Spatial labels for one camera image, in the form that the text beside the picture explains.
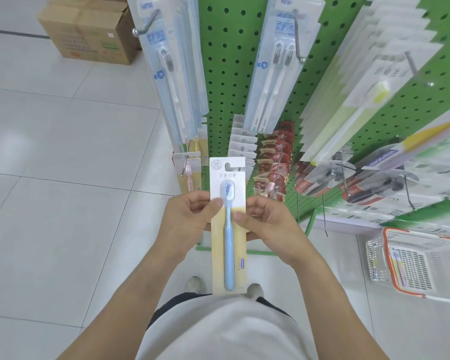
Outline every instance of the blue toothbrush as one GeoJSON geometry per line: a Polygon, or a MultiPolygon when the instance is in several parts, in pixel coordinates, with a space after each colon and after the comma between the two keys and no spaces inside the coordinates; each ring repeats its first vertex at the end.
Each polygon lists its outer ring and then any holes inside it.
{"type": "Polygon", "coordinates": [[[225,225],[223,226],[223,253],[225,265],[225,289],[235,288],[235,247],[232,224],[232,202],[235,198],[235,184],[226,179],[222,181],[221,196],[225,206],[225,225]]]}

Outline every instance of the dark shorts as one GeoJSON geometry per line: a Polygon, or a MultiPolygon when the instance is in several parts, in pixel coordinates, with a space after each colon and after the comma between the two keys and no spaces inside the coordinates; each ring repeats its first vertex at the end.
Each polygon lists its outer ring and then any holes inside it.
{"type": "MultiPolygon", "coordinates": [[[[179,294],[178,296],[174,296],[171,300],[169,300],[167,303],[165,303],[162,307],[160,307],[159,309],[157,309],[155,311],[155,313],[153,314],[153,316],[151,317],[150,323],[148,324],[147,329],[156,321],[158,320],[158,318],[163,315],[165,312],[167,312],[168,310],[172,309],[173,307],[175,307],[177,304],[180,304],[182,302],[188,301],[188,300],[192,300],[194,298],[198,298],[198,297],[204,297],[204,296],[210,296],[210,294],[197,294],[197,293],[192,293],[192,292],[186,292],[186,293],[182,293],[179,294]]],[[[281,310],[278,307],[275,307],[272,303],[270,303],[269,301],[267,301],[264,297],[259,296],[257,298],[257,302],[261,303],[267,307],[273,308],[274,310],[287,315],[288,317],[290,317],[290,315],[285,312],[284,310],[281,310]]]]}

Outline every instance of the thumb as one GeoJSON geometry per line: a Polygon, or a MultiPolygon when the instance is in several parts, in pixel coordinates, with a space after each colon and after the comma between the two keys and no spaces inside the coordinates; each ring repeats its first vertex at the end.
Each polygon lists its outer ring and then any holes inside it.
{"type": "Polygon", "coordinates": [[[261,239],[265,236],[266,223],[247,215],[245,212],[235,212],[233,218],[237,224],[257,234],[261,239]]]}
{"type": "Polygon", "coordinates": [[[221,198],[212,199],[208,205],[197,214],[200,224],[203,224],[203,227],[205,227],[205,225],[207,225],[207,223],[220,211],[223,205],[224,202],[221,198]]]}

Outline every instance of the hand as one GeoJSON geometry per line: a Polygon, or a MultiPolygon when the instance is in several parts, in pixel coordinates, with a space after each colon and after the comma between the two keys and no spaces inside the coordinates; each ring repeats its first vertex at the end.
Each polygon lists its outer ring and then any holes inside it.
{"type": "Polygon", "coordinates": [[[260,238],[284,263],[294,269],[316,253],[288,207],[275,199],[249,197],[246,200],[246,214],[236,212],[234,221],[250,230],[247,241],[260,238]]]}
{"type": "Polygon", "coordinates": [[[162,223],[152,249],[177,264],[200,241],[207,223],[223,206],[221,198],[210,201],[210,192],[194,190],[170,198],[163,213],[162,223]]]}

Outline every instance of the shoe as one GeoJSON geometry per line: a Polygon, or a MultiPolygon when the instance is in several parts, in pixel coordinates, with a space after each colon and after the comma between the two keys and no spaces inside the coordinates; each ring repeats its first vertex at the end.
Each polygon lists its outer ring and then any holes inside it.
{"type": "Polygon", "coordinates": [[[253,283],[248,286],[248,288],[246,289],[245,296],[254,301],[256,301],[258,297],[265,298],[264,290],[262,289],[262,286],[257,283],[253,283]]]}
{"type": "Polygon", "coordinates": [[[186,281],[185,292],[204,294],[205,292],[204,281],[197,276],[193,276],[192,278],[186,281]]]}

